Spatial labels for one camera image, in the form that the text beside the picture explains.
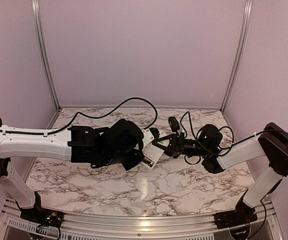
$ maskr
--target purple-tinted wall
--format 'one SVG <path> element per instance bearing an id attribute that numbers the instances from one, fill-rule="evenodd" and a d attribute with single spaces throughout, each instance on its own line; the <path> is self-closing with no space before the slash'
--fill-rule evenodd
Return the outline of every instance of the purple-tinted wall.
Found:
<path id="1" fill-rule="evenodd" d="M 54 113 L 31 1 L 0 1 L 0 118 L 11 126 L 45 128 Z M 23 175 L 29 160 L 13 160 L 19 174 Z M 0 211 L 5 196 L 0 187 Z"/>
<path id="2" fill-rule="evenodd" d="M 41 1 L 62 106 L 219 109 L 237 50 L 243 0 Z"/>
<path id="3" fill-rule="evenodd" d="M 251 26 L 226 117 L 239 139 L 269 122 L 288 131 L 288 1 L 254 1 Z M 268 161 L 251 162 L 256 177 Z M 272 196 L 288 240 L 288 177 Z"/>

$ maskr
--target marble table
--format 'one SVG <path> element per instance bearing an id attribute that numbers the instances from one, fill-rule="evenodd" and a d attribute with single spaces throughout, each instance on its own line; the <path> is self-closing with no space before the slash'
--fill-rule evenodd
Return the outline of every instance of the marble table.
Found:
<path id="1" fill-rule="evenodd" d="M 101 116 L 111 108 L 65 108 L 54 128 L 64 126 L 76 111 Z M 190 110 L 194 130 L 212 123 L 225 126 L 218 110 Z M 159 130 L 171 133 L 168 117 L 180 118 L 186 109 L 159 108 L 154 124 Z M 150 108 L 120 108 L 102 119 L 78 116 L 75 125 L 109 127 L 125 118 L 147 126 L 154 118 Z M 188 118 L 184 126 L 189 130 Z M 224 130 L 227 144 L 229 131 Z M 27 184 L 41 195 L 42 205 L 63 211 L 116 216 L 179 216 L 223 211 L 235 207 L 239 198 L 254 183 L 248 165 L 241 163 L 223 173 L 211 174 L 201 164 L 188 165 L 183 157 L 163 156 L 153 170 L 139 165 L 125 171 L 121 164 L 92 169 L 86 163 L 70 163 L 38 158 Z"/>

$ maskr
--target vertical metal post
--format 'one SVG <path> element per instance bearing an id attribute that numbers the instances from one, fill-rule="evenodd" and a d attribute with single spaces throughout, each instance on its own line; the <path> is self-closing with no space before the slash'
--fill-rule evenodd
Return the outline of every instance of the vertical metal post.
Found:
<path id="1" fill-rule="evenodd" d="M 234 65 L 233 65 L 233 69 L 232 72 L 230 74 L 230 78 L 229 78 L 229 82 L 227 85 L 227 89 L 226 89 L 226 93 L 220 108 L 220 111 L 224 114 L 225 110 L 227 109 L 228 106 L 228 102 L 230 100 L 235 82 L 236 82 L 236 78 L 237 78 L 237 74 L 238 74 L 238 69 L 240 66 L 240 62 L 243 56 L 243 52 L 245 50 L 245 45 L 246 45 L 246 41 L 247 41 L 247 35 L 248 35 L 248 31 L 249 31 L 249 24 L 250 24 L 250 16 L 251 16 L 251 12 L 252 12 L 252 6 L 253 6 L 253 0 L 246 0 L 245 3 L 245 11 L 244 11 L 244 18 L 243 18 L 243 23 L 242 23 L 242 30 L 240 33 L 240 38 L 239 38 L 239 43 L 238 43 L 238 49 L 237 49 L 237 53 L 236 53 L 236 57 L 235 57 L 235 61 L 234 61 Z"/>
<path id="2" fill-rule="evenodd" d="M 47 54 L 46 54 L 46 48 L 45 48 L 45 42 L 44 42 L 44 36 L 43 36 L 43 30 L 42 30 L 42 21 L 41 21 L 40 11 L 39 11 L 39 0 L 32 0 L 32 8 L 33 8 L 33 14 L 34 14 L 34 20 L 35 20 L 35 27 L 37 31 L 37 37 L 38 37 L 39 50 L 40 50 L 42 61 L 43 61 L 43 66 L 44 66 L 44 70 L 46 74 L 48 87 L 50 90 L 50 94 L 52 97 L 54 107 L 56 111 L 59 111 L 60 106 L 59 106 L 58 98 L 56 95 L 53 77 L 50 71 Z"/>

